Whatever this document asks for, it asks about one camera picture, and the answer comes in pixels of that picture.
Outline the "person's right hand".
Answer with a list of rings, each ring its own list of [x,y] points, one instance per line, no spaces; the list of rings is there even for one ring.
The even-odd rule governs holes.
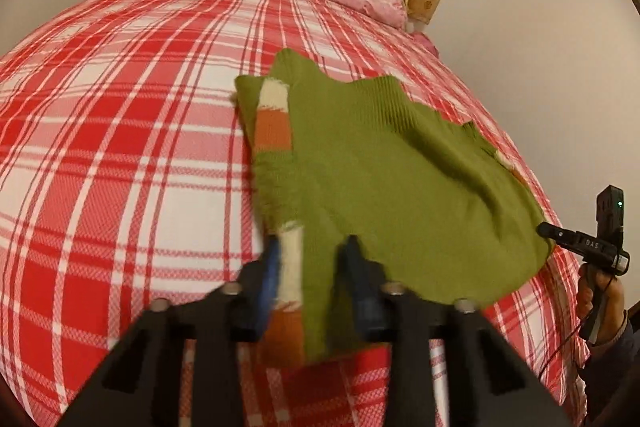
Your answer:
[[[625,296],[620,279],[592,265],[579,270],[576,314],[587,327],[582,338],[590,345],[613,340],[625,325]]]

